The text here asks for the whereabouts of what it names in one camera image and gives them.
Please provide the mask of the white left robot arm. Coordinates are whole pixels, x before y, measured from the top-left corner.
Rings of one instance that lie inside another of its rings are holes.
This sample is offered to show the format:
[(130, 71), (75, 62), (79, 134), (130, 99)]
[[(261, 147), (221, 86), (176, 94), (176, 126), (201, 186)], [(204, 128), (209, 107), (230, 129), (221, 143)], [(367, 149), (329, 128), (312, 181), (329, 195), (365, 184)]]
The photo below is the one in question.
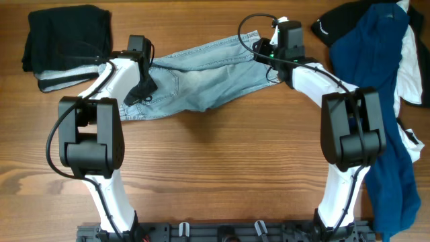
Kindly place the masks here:
[(131, 35), (126, 50), (113, 52), (96, 82), (77, 97), (63, 97), (53, 132), (59, 137), (60, 162), (71, 179), (88, 188), (100, 215), (94, 241), (144, 241), (143, 228), (130, 205), (120, 167), (125, 153), (119, 107), (150, 101), (157, 85), (149, 74), (155, 47)]

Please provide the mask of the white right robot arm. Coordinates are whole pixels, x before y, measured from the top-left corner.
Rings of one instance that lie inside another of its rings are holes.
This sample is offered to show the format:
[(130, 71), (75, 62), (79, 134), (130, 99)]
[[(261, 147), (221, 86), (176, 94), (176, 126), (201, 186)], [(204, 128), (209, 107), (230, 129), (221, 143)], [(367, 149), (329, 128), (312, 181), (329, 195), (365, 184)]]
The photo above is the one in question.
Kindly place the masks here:
[(314, 214), (315, 237), (346, 238), (355, 225), (353, 208), (361, 183), (386, 148), (379, 95), (373, 88), (342, 82), (307, 57), (300, 22), (279, 18), (272, 26), (272, 38), (253, 45), (254, 59), (321, 108), (320, 147), (329, 172)]

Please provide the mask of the light blue denim shorts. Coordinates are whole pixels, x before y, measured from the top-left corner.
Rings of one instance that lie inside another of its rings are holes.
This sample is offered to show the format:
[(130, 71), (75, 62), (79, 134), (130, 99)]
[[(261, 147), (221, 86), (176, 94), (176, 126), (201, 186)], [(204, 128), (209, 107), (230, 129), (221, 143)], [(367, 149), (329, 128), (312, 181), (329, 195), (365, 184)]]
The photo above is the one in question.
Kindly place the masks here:
[(121, 120), (154, 120), (185, 110), (205, 112), (275, 85), (277, 71), (255, 61), (249, 52), (259, 39), (258, 31), (253, 31), (156, 58), (149, 74), (157, 90), (151, 99), (122, 104)]

